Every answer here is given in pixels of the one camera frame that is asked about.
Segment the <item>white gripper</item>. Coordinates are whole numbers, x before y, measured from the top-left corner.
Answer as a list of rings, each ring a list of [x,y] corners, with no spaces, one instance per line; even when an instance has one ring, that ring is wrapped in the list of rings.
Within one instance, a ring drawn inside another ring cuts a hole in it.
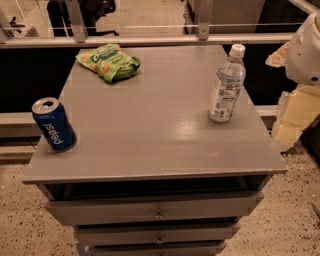
[[[272,146],[286,152],[320,115],[320,11],[310,14],[290,42],[269,55],[265,64],[286,65],[287,77],[299,83],[279,98],[271,132]]]

